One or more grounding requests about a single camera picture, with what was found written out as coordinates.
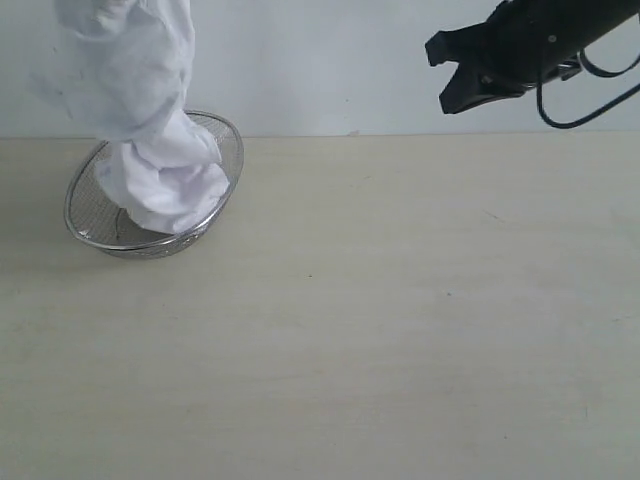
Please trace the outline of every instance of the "black wire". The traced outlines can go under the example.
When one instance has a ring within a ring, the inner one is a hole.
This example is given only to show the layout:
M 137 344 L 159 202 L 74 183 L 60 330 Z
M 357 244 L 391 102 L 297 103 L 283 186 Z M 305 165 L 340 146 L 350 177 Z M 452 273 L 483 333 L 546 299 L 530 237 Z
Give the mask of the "black wire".
M 627 100 L 629 100 L 634 95 L 640 93 L 640 83 L 639 83 L 635 87 L 631 88 L 630 90 L 627 90 L 622 95 L 614 98 L 609 103 L 603 105 L 602 107 L 600 107 L 599 109 L 597 109 L 596 111 L 590 113 L 589 115 L 587 115 L 585 117 L 582 117 L 582 118 L 580 118 L 578 120 L 575 120 L 573 122 L 568 122 L 568 123 L 556 122 L 551 117 L 549 117 L 549 115 L 547 114 L 547 112 L 546 112 L 546 110 L 544 108 L 544 99 L 543 99 L 543 94 L 542 94 L 542 89 L 543 89 L 543 84 L 544 84 L 543 76 L 542 76 L 542 66 L 543 65 L 544 65 L 544 58 L 541 59 L 540 65 L 538 67 L 538 88 L 537 88 L 538 113 L 540 114 L 540 117 L 542 118 L 542 120 L 544 120 L 544 122 L 547 125 L 549 125 L 550 127 L 553 127 L 553 128 L 557 128 L 557 129 L 560 129 L 560 130 L 571 130 L 572 128 L 578 128 L 578 127 L 581 127 L 583 125 L 586 125 L 587 123 L 592 122 L 593 120 L 597 119 L 598 117 L 601 117 L 605 113 L 607 113 L 610 110 L 614 109 L 615 107 L 617 107 L 621 103 L 626 102 Z

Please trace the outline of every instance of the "white wall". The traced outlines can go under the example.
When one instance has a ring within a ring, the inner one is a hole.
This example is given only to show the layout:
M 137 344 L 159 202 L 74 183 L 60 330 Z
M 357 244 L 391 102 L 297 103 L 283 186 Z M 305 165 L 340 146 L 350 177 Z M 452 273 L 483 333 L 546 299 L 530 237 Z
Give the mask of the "white wall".
M 0 136 L 82 135 L 25 91 L 52 25 L 43 0 L 0 4 Z M 439 29 L 482 21 L 498 0 L 193 0 L 200 49 L 190 106 L 235 121 L 245 135 L 346 135 L 543 130 L 533 98 L 455 117 L 438 94 L 454 66 L 430 69 L 423 44 Z M 640 49 L 625 26 L 595 49 L 621 67 Z M 570 120 L 625 81 L 554 85 L 550 111 Z M 590 128 L 636 129 L 638 101 Z

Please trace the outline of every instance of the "crumpled white cloth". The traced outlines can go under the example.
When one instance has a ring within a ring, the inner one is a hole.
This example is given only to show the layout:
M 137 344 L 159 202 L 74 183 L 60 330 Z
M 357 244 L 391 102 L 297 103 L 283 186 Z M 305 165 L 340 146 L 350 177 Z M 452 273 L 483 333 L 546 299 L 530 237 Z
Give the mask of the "crumpled white cloth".
M 179 234 L 229 188 L 209 131 L 184 113 L 195 53 L 190 0 L 54 0 L 61 26 L 47 73 L 33 77 L 112 155 L 105 194 L 142 228 Z

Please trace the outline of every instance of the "wire mesh strainer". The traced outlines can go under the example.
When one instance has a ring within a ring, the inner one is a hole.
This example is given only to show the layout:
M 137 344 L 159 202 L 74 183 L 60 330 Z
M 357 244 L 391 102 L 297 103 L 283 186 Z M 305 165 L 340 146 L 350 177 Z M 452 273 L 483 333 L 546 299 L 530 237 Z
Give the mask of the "wire mesh strainer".
M 126 210 L 107 198 L 95 180 L 96 163 L 111 154 L 109 143 L 102 142 L 83 162 L 67 192 L 65 222 L 76 239 L 109 255 L 156 259 L 183 251 L 209 230 L 238 184 L 244 165 L 244 147 L 238 130 L 228 120 L 205 112 L 189 111 L 187 114 L 215 136 L 222 152 L 221 167 L 230 186 L 216 209 L 199 225 L 180 235 L 165 235 L 138 227 Z

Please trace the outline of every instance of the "beige table surface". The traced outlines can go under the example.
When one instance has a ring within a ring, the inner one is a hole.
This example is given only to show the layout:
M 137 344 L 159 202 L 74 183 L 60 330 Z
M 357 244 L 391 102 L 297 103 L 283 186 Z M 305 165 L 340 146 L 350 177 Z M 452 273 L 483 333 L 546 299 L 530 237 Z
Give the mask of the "beige table surface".
M 247 141 L 156 262 L 74 241 L 82 141 L 0 142 L 0 479 L 640 475 L 640 140 Z

